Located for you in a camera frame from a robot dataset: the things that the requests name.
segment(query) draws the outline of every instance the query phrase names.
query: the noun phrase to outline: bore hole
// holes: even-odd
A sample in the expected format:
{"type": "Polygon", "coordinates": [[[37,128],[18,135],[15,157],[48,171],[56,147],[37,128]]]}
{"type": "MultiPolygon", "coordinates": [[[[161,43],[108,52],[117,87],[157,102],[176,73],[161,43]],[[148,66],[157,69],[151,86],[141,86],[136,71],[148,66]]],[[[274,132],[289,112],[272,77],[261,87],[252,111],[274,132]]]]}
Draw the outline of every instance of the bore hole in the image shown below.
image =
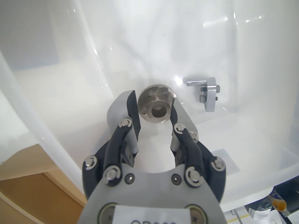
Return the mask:
{"type": "Polygon", "coordinates": [[[157,107],[152,108],[152,114],[156,118],[161,118],[161,117],[165,116],[166,113],[167,113],[167,110],[164,106],[163,107],[157,106],[157,107]]]}

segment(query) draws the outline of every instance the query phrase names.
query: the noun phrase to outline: label sticker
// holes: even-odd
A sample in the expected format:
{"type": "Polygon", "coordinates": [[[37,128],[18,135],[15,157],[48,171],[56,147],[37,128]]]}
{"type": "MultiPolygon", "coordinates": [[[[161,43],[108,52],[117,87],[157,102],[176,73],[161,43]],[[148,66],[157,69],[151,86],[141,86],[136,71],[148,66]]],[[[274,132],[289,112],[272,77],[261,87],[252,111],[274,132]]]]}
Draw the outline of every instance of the label sticker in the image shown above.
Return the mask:
{"type": "Polygon", "coordinates": [[[115,207],[113,224],[189,224],[189,209],[115,207]]]}

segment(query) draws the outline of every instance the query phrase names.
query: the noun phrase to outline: bolt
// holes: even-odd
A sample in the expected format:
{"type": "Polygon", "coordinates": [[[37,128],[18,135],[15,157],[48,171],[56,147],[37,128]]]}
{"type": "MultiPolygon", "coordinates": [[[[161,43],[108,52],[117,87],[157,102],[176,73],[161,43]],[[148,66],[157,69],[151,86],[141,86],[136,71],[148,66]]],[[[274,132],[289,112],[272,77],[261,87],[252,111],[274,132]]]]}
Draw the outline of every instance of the bolt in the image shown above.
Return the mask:
{"type": "Polygon", "coordinates": [[[198,142],[198,135],[197,135],[197,133],[196,132],[189,132],[189,134],[190,134],[190,136],[191,136],[191,138],[194,140],[194,142],[198,142]]]}
{"type": "Polygon", "coordinates": [[[183,124],[175,124],[174,125],[174,130],[176,133],[183,134],[184,129],[186,129],[186,126],[183,124]]]}
{"type": "Polygon", "coordinates": [[[221,172],[225,169],[225,163],[221,158],[217,157],[216,160],[212,162],[212,167],[216,171],[221,172]]]}
{"type": "Polygon", "coordinates": [[[192,187],[200,187],[203,183],[203,177],[200,175],[198,171],[195,170],[194,166],[190,166],[185,171],[185,177],[187,182],[192,187]]]}
{"type": "Polygon", "coordinates": [[[178,131],[182,132],[185,129],[183,125],[178,125],[178,131]]]}
{"type": "Polygon", "coordinates": [[[132,125],[132,121],[130,119],[123,119],[120,123],[119,123],[119,127],[124,127],[124,126],[128,126],[130,127],[132,125]]]}
{"type": "Polygon", "coordinates": [[[89,167],[93,164],[93,159],[92,158],[87,158],[85,160],[85,166],[89,167]]]}
{"type": "Polygon", "coordinates": [[[95,167],[97,163],[97,158],[95,156],[89,156],[85,160],[86,170],[91,170],[95,167]]]}
{"type": "Polygon", "coordinates": [[[130,185],[135,181],[135,176],[133,174],[127,174],[125,177],[125,182],[130,185]]]}
{"type": "Polygon", "coordinates": [[[215,167],[221,169],[224,166],[224,163],[218,159],[214,161],[215,167]]]}
{"type": "Polygon", "coordinates": [[[178,186],[182,182],[182,178],[178,174],[174,174],[171,176],[171,182],[178,186]]]}
{"type": "Polygon", "coordinates": [[[200,95],[199,96],[199,101],[200,102],[205,102],[205,95],[200,95]]]}
{"type": "Polygon", "coordinates": [[[200,180],[200,174],[196,170],[189,172],[189,177],[193,181],[193,183],[197,183],[200,180]]]}
{"type": "Polygon", "coordinates": [[[115,169],[111,169],[111,170],[107,171],[105,177],[109,181],[114,180],[116,178],[116,170],[115,169]]]}

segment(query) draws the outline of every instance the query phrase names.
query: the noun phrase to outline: sticker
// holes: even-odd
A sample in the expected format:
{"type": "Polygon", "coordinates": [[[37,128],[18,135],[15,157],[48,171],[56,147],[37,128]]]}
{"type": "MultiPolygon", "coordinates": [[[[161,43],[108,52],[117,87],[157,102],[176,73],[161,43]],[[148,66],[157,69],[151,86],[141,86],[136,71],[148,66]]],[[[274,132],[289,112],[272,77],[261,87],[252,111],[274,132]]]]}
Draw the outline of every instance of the sticker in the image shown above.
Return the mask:
{"type": "Polygon", "coordinates": [[[115,207],[113,224],[187,224],[190,223],[189,209],[115,207]]]}
{"type": "Polygon", "coordinates": [[[212,152],[213,156],[221,158],[226,165],[226,176],[240,172],[240,169],[235,164],[233,159],[229,156],[225,149],[215,150],[212,152]]]}

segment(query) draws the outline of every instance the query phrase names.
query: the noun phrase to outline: white bin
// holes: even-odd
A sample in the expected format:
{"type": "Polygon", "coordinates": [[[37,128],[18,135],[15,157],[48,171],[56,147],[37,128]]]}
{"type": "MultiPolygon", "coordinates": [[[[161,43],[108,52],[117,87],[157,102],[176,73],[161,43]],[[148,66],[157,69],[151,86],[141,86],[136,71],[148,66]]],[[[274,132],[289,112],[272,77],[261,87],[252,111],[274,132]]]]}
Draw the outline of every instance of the white bin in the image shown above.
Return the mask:
{"type": "MultiPolygon", "coordinates": [[[[80,189],[111,103],[152,84],[172,88],[199,140],[230,161],[223,211],[299,174],[299,0],[1,1],[1,90],[80,189]],[[221,86],[214,113],[185,85],[193,74],[221,86]]],[[[170,121],[141,127],[135,166],[172,169],[170,121]]]]}

